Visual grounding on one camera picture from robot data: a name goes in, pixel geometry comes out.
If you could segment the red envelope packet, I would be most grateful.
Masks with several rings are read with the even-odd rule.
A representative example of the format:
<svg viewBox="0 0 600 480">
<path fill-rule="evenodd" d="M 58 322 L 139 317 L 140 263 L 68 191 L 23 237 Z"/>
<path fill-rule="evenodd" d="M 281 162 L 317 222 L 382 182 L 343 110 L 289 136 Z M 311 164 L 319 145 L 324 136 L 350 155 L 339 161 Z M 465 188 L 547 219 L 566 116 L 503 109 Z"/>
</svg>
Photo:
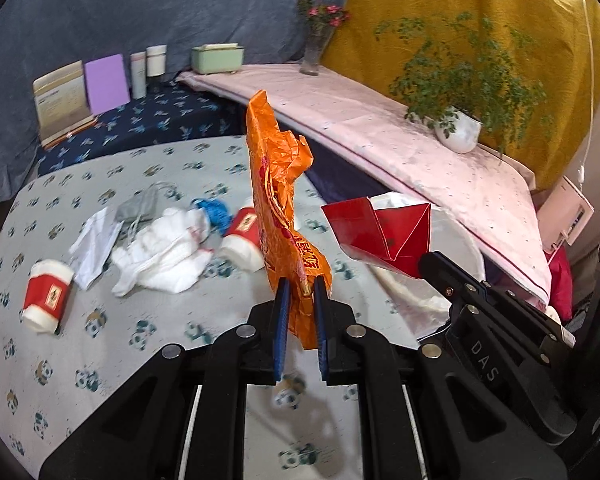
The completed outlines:
<svg viewBox="0 0 600 480">
<path fill-rule="evenodd" d="M 428 203 L 375 209 L 368 197 L 360 197 L 326 204 L 322 211 L 350 258 L 411 278 L 422 277 L 419 260 L 430 248 Z"/>
</svg>

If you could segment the orange snack wrapper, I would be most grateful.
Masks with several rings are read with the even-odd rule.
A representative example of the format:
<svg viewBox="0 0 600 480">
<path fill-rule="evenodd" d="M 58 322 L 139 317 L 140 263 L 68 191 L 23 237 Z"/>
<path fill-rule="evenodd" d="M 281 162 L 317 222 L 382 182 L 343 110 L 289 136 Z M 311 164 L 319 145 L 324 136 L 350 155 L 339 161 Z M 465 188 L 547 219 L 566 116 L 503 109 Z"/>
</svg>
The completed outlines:
<svg viewBox="0 0 600 480">
<path fill-rule="evenodd" d="M 291 288 L 288 330 L 302 347 L 317 347 L 313 285 L 319 276 L 332 286 L 326 257 L 294 226 L 294 184 L 311 167 L 313 155 L 304 136 L 279 128 L 263 90 L 248 102 L 247 146 L 254 209 L 268 281 L 286 278 Z"/>
</svg>

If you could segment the right red paper cup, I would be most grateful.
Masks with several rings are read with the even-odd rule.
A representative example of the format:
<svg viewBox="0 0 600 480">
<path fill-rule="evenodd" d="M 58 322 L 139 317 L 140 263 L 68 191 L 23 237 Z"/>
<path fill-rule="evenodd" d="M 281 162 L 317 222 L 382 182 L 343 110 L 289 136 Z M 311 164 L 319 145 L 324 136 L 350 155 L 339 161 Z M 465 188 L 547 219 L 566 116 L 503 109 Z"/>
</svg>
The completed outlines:
<svg viewBox="0 0 600 480">
<path fill-rule="evenodd" d="M 218 254 L 243 271 L 254 273 L 264 267 L 259 221 L 253 204 L 245 204 L 237 211 Z"/>
</svg>

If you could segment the red paper cup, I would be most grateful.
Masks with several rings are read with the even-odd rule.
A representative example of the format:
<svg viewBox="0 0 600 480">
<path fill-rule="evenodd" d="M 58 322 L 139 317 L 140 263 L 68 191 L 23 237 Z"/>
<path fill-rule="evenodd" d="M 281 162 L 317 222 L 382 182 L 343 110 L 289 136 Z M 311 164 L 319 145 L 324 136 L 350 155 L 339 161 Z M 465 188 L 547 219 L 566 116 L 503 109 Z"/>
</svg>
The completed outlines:
<svg viewBox="0 0 600 480">
<path fill-rule="evenodd" d="M 243 271 L 254 273 L 264 267 L 259 221 L 253 204 L 245 204 L 237 211 L 218 254 Z"/>
<path fill-rule="evenodd" d="M 73 270 L 65 263 L 45 259 L 35 263 L 24 294 L 22 320 L 38 334 L 53 334 L 65 312 L 73 280 Z"/>
</svg>

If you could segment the white crumpled cloth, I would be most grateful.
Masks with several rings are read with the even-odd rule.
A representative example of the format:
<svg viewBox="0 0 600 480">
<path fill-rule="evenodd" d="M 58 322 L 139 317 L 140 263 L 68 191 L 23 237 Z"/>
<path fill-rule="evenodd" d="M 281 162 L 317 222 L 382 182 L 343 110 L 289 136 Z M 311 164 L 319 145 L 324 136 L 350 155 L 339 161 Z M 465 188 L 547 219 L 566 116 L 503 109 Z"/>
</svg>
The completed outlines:
<svg viewBox="0 0 600 480">
<path fill-rule="evenodd" d="M 169 294 L 190 289 L 212 259 L 212 250 L 204 248 L 210 230 L 204 210 L 166 208 L 129 245 L 112 251 L 120 271 L 112 294 L 124 297 L 136 286 Z"/>
</svg>

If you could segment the blue crumpled item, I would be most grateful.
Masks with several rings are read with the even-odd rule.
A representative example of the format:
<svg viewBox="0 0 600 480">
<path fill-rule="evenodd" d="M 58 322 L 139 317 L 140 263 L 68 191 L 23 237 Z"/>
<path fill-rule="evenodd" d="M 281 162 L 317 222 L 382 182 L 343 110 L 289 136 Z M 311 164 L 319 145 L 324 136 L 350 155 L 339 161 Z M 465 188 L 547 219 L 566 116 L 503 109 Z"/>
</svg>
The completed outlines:
<svg viewBox="0 0 600 480">
<path fill-rule="evenodd" d="M 222 200 L 217 198 L 195 198 L 190 206 L 203 210 L 209 219 L 210 226 L 217 230 L 221 236 L 227 233 L 232 224 L 233 216 Z"/>
</svg>

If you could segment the white power strip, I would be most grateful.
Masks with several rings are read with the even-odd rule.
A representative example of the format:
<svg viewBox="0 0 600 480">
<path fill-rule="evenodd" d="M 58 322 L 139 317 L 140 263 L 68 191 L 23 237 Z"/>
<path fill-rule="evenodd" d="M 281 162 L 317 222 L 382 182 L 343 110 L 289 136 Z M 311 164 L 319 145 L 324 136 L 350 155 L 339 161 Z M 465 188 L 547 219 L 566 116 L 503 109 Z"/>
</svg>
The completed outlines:
<svg viewBox="0 0 600 480">
<path fill-rule="evenodd" d="M 572 245 L 594 214 L 594 207 L 567 177 L 562 177 L 536 212 L 544 252 Z"/>
</svg>

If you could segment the pink cloth shelf cover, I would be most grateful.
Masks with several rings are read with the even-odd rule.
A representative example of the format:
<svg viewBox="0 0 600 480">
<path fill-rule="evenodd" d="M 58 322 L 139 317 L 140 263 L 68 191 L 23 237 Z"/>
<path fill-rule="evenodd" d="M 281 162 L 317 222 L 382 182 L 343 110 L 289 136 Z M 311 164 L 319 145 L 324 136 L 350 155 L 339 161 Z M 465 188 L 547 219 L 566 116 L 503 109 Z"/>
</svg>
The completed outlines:
<svg viewBox="0 0 600 480">
<path fill-rule="evenodd" d="M 246 65 L 176 79 L 242 104 L 265 91 L 280 122 L 387 188 L 443 209 L 520 287 L 550 301 L 552 278 L 528 184 L 498 156 L 484 148 L 452 152 L 426 127 L 407 122 L 403 105 L 326 68 L 308 76 L 294 64 Z"/>
</svg>

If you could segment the panda print tablecloth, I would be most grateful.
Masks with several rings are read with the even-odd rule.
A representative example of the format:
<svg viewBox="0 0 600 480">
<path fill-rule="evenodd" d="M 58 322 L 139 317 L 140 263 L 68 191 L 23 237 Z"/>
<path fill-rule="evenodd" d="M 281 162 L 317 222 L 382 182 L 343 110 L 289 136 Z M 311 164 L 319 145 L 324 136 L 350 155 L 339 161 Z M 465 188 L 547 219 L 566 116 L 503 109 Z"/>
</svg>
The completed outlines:
<svg viewBox="0 0 600 480">
<path fill-rule="evenodd" d="M 33 263 L 66 260 L 84 222 L 158 185 L 160 208 L 216 198 L 230 210 L 250 197 L 240 136 L 120 153 L 59 170 L 17 196 L 0 235 L 0 437 L 29 474 L 165 344 L 210 344 L 272 296 L 264 272 L 211 260 L 196 284 L 172 295 L 146 288 L 116 297 L 109 268 L 88 289 L 73 287 L 60 331 L 37 334 L 21 310 Z M 245 475 L 249 479 L 357 479 L 362 474 L 358 393 L 327 387 L 317 355 L 295 339 L 285 374 L 302 379 L 297 401 L 273 388 L 247 396 Z"/>
</svg>

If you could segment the green plant white pot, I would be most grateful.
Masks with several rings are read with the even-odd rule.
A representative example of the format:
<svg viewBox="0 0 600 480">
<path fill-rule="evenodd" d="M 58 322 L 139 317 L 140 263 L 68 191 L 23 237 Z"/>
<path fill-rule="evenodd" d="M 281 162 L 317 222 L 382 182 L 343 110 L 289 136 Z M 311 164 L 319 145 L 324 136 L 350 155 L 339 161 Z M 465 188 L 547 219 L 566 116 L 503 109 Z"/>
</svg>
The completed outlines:
<svg viewBox="0 0 600 480">
<path fill-rule="evenodd" d="M 406 61 L 388 90 L 406 106 L 409 122 L 439 128 L 449 139 L 465 115 L 502 154 L 532 131 L 547 138 L 555 132 L 544 82 L 527 70 L 540 50 L 528 32 L 462 11 L 389 18 L 375 26 L 377 40 L 389 35 Z"/>
</svg>

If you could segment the left red paper cup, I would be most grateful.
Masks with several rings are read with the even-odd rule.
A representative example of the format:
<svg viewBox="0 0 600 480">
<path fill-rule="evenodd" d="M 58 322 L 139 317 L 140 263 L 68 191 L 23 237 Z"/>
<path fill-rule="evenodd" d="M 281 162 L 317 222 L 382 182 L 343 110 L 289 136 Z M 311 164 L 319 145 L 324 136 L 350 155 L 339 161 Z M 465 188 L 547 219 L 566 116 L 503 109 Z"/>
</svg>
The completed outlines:
<svg viewBox="0 0 600 480">
<path fill-rule="evenodd" d="M 22 320 L 38 334 L 53 334 L 65 312 L 73 280 L 73 270 L 65 263 L 45 259 L 35 263 L 24 294 Z"/>
</svg>

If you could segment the navy floral cloth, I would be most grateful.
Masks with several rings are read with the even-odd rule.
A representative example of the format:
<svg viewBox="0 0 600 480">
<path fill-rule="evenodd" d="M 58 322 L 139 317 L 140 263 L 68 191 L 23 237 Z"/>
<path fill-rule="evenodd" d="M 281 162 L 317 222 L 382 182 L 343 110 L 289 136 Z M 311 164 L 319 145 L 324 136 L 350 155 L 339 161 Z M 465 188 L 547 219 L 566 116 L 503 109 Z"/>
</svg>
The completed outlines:
<svg viewBox="0 0 600 480">
<path fill-rule="evenodd" d="M 53 148 L 41 148 L 38 174 L 149 145 L 245 133 L 245 105 L 170 82 L 156 93 L 101 114 L 95 125 Z"/>
</svg>

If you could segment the mint green box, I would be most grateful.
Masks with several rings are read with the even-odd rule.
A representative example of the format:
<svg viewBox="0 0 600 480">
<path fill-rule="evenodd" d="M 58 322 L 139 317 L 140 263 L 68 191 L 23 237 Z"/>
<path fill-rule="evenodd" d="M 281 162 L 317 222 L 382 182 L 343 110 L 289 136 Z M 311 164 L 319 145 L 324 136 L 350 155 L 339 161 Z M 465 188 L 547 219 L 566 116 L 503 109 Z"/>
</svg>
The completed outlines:
<svg viewBox="0 0 600 480">
<path fill-rule="evenodd" d="M 232 44 L 203 44 L 193 47 L 190 66 L 201 75 L 234 73 L 242 67 L 244 48 L 237 42 Z"/>
</svg>

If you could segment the glass vase pink flowers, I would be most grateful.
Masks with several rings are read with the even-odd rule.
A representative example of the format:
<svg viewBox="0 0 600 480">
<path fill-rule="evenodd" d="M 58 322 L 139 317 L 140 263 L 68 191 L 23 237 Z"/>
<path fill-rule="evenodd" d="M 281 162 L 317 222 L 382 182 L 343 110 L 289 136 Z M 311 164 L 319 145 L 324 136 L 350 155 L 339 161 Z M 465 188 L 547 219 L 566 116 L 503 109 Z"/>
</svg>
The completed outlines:
<svg viewBox="0 0 600 480">
<path fill-rule="evenodd" d="M 321 57 L 334 31 L 341 27 L 350 14 L 336 3 L 318 0 L 297 0 L 299 15 L 306 21 L 306 45 L 300 73 L 317 76 Z"/>
</svg>

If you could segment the yellow backdrop cloth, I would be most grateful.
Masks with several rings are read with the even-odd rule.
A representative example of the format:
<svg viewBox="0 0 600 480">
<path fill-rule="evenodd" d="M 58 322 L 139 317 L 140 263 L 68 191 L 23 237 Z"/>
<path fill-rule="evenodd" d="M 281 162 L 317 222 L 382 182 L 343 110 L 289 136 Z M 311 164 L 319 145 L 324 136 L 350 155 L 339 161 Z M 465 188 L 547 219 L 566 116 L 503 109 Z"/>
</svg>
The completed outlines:
<svg viewBox="0 0 600 480">
<path fill-rule="evenodd" d="M 350 21 L 336 32 L 322 62 L 382 94 L 406 61 L 399 41 L 374 37 L 383 20 L 470 11 L 528 32 L 540 50 L 527 70 L 544 82 L 555 132 L 547 138 L 532 131 L 506 153 L 535 173 L 539 188 L 549 188 L 564 173 L 588 133 L 590 111 L 600 102 L 597 0 L 347 0 L 347 7 Z"/>
</svg>

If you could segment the purple card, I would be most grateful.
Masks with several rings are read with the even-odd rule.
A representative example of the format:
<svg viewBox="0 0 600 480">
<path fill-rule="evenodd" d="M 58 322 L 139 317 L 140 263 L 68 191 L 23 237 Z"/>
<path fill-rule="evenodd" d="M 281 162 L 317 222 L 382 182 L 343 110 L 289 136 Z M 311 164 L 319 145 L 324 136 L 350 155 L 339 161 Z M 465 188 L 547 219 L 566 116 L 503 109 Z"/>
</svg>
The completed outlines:
<svg viewBox="0 0 600 480">
<path fill-rule="evenodd" d="M 84 64 L 87 99 L 94 115 L 130 102 L 123 56 L 118 53 Z"/>
</svg>

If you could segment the white jar dark base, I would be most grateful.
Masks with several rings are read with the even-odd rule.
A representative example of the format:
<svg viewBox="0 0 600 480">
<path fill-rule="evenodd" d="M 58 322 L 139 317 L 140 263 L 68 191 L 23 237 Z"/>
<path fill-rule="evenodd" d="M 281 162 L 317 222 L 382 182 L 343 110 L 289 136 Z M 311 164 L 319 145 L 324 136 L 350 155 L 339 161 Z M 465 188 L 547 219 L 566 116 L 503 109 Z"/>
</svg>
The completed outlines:
<svg viewBox="0 0 600 480">
<path fill-rule="evenodd" d="M 146 49 L 146 78 L 150 92 L 157 92 L 166 73 L 166 45 L 150 46 Z"/>
</svg>

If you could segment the slim white bottle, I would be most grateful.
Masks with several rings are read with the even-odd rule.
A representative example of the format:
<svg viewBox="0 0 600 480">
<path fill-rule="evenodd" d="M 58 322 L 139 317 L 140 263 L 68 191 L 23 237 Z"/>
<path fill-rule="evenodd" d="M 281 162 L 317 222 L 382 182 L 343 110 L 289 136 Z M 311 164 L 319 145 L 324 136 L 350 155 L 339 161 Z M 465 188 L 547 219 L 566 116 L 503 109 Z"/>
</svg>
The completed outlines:
<svg viewBox="0 0 600 480">
<path fill-rule="evenodd" d="M 132 97 L 134 100 L 146 96 L 146 52 L 134 52 L 130 56 Z"/>
</svg>

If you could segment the beige open card box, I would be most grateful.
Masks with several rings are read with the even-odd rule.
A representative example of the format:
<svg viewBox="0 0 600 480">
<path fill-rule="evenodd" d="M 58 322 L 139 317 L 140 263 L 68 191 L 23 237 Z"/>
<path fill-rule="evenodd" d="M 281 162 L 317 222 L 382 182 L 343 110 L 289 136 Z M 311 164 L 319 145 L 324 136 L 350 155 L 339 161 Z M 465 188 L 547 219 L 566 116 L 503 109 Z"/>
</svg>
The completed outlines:
<svg viewBox="0 0 600 480">
<path fill-rule="evenodd" d="M 32 90 L 42 148 L 50 148 L 95 120 L 87 101 L 81 61 L 38 77 Z"/>
</svg>

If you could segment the blue grey backdrop cloth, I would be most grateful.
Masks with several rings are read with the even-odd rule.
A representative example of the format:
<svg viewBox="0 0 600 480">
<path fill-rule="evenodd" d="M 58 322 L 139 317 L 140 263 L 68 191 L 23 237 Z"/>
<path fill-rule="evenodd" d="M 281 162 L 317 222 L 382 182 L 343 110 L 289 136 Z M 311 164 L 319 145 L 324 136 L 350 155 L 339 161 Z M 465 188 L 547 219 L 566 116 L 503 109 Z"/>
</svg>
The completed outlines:
<svg viewBox="0 0 600 480">
<path fill-rule="evenodd" d="M 343 3 L 343 0 L 324 0 Z M 236 42 L 249 63 L 298 58 L 297 0 L 6 0 L 0 9 L 0 203 L 23 185 L 38 149 L 36 78 L 76 61 L 166 47 L 174 74 L 200 44 Z"/>
</svg>

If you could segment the grey drawstring pouch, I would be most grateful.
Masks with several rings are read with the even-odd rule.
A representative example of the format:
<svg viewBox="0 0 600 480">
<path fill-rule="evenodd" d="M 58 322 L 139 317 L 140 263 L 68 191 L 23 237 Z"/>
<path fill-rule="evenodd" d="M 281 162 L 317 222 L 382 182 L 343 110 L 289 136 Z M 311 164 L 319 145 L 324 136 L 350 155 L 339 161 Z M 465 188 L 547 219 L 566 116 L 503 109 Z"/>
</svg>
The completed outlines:
<svg viewBox="0 0 600 480">
<path fill-rule="evenodd" d="M 170 198 L 178 194 L 178 188 L 171 182 L 153 183 L 123 202 L 117 208 L 114 218 L 127 226 L 129 231 L 137 229 L 142 222 L 154 218 L 161 193 L 166 193 L 166 197 Z"/>
</svg>

